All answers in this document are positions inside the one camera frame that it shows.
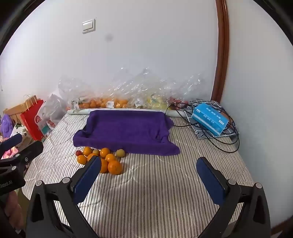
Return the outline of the person's left hand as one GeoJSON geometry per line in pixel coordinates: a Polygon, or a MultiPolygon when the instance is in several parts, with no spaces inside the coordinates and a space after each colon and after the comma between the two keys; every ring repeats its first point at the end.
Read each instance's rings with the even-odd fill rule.
{"type": "Polygon", "coordinates": [[[18,196],[15,191],[9,193],[6,200],[4,212],[9,219],[9,223],[16,230],[21,230],[24,227],[22,208],[18,203],[18,196]]]}

